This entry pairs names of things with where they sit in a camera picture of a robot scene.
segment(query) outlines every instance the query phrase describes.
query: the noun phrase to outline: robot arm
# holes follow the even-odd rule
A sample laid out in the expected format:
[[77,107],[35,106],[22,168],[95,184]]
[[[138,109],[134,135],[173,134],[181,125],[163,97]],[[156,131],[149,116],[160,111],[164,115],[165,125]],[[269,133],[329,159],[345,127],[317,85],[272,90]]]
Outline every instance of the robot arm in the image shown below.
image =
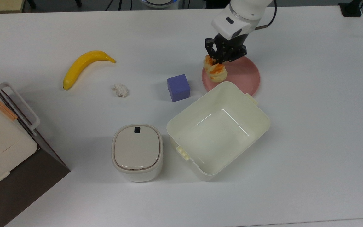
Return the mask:
[[218,35],[214,39],[205,39],[205,48],[215,63],[234,61],[247,54],[243,42],[249,33],[255,30],[265,8],[272,0],[231,0],[211,25]]

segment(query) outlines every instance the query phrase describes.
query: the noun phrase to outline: black stand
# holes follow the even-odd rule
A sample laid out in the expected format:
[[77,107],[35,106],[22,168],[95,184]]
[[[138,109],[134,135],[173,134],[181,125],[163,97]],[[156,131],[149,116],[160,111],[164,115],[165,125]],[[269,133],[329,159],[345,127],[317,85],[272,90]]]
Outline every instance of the black stand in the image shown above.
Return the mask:
[[353,0],[350,3],[339,3],[341,8],[341,13],[344,17],[360,17],[362,13],[360,12],[359,3],[362,0]]

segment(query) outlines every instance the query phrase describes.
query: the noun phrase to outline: bread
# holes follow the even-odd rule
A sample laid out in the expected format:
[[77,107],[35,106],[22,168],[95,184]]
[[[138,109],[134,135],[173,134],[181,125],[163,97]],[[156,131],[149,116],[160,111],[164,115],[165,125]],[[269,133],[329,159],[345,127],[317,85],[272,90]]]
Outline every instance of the bread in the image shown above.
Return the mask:
[[214,64],[214,60],[207,55],[204,59],[204,69],[212,82],[222,82],[226,79],[228,72],[222,64]]

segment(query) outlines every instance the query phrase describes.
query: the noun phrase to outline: black button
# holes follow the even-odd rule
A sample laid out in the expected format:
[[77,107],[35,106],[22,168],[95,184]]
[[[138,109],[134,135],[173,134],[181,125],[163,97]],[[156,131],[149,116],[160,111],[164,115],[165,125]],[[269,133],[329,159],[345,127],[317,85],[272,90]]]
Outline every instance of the black button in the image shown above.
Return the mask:
[[233,24],[235,23],[232,19],[230,19],[229,17],[226,18],[226,20],[230,23],[230,24]]

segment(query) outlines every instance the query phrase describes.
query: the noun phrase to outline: box handle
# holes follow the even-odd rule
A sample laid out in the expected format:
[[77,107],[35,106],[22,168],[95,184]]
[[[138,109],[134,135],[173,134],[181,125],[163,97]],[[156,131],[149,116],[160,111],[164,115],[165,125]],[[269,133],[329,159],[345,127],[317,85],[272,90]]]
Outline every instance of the box handle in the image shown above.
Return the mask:
[[252,101],[255,105],[258,104],[258,102],[251,96],[249,95],[249,93],[246,93],[246,96],[250,99],[250,101]]
[[186,160],[186,161],[188,161],[189,159],[190,159],[190,156],[188,156],[188,154],[186,153],[186,151],[182,148],[182,147],[180,147],[180,146],[178,146],[177,148],[176,148],[176,151],[177,152],[179,152],[180,154],[181,154],[181,156]]
[[13,89],[13,87],[9,83],[7,83],[7,82],[1,83],[0,84],[0,91],[2,91],[6,87],[9,87],[15,93],[15,95],[20,99],[20,101],[25,105],[25,107],[29,110],[29,112],[35,118],[35,122],[33,122],[30,125],[26,121],[23,121],[26,124],[26,126],[31,131],[33,131],[37,126],[39,126],[39,124],[40,124],[40,118],[36,115],[36,113],[33,111],[33,109],[30,108],[30,106],[26,103],[26,101],[22,98],[22,96],[19,95],[19,93],[15,89]]

